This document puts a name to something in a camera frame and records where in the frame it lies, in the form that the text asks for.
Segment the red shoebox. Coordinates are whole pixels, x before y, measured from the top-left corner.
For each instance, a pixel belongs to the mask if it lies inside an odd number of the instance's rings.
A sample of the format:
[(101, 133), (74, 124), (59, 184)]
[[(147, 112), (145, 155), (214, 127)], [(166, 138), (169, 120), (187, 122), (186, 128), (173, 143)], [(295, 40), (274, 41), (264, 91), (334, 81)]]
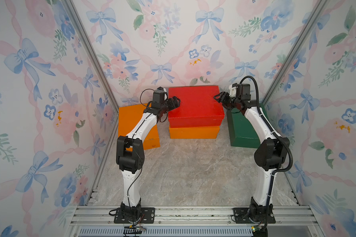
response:
[(180, 99), (180, 106), (168, 113), (171, 128), (220, 126), (224, 119), (223, 107), (214, 96), (218, 86), (172, 87), (169, 97)]

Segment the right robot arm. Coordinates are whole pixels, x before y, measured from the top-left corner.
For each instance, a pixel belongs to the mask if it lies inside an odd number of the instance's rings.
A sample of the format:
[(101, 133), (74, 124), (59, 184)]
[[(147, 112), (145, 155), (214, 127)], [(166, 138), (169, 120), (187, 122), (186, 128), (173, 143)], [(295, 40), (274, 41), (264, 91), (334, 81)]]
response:
[(258, 185), (251, 198), (248, 217), (254, 223), (266, 221), (273, 211), (271, 200), (276, 174), (287, 170), (281, 168), (286, 157), (289, 157), (288, 169), (292, 166), (292, 155), (288, 154), (290, 141), (272, 127), (258, 100), (251, 99), (249, 84), (233, 84), (229, 92), (221, 92), (214, 99), (225, 109), (242, 113), (258, 135), (260, 146), (254, 153), (259, 167)]

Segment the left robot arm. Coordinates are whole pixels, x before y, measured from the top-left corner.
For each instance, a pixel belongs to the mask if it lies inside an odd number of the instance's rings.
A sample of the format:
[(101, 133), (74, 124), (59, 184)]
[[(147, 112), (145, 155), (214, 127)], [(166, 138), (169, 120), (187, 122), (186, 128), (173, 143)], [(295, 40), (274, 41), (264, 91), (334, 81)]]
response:
[(165, 88), (158, 87), (153, 91), (152, 100), (145, 105), (139, 122), (127, 135), (117, 139), (116, 163), (124, 184), (124, 197), (117, 213), (121, 221), (138, 222), (142, 218), (138, 179), (145, 161), (143, 142), (161, 118), (178, 108), (180, 102), (175, 96), (169, 98)]

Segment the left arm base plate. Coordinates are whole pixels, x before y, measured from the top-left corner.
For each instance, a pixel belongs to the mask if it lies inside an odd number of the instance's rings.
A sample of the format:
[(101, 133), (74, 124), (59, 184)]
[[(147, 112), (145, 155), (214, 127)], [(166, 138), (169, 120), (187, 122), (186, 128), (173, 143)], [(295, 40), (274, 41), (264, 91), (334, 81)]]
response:
[(153, 224), (154, 219), (154, 207), (119, 207), (114, 214), (115, 224)]

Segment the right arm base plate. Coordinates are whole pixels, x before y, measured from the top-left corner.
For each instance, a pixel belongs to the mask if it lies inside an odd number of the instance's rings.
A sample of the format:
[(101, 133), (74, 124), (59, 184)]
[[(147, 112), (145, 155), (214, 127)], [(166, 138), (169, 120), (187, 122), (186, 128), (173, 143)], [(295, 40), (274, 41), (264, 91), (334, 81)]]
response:
[(234, 207), (233, 220), (237, 224), (262, 224), (264, 225), (265, 221), (268, 220), (269, 224), (275, 224), (276, 219), (273, 214), (273, 205), (269, 207), (269, 215), (266, 214), (266, 208), (258, 208), (257, 210), (250, 210), (249, 207)]

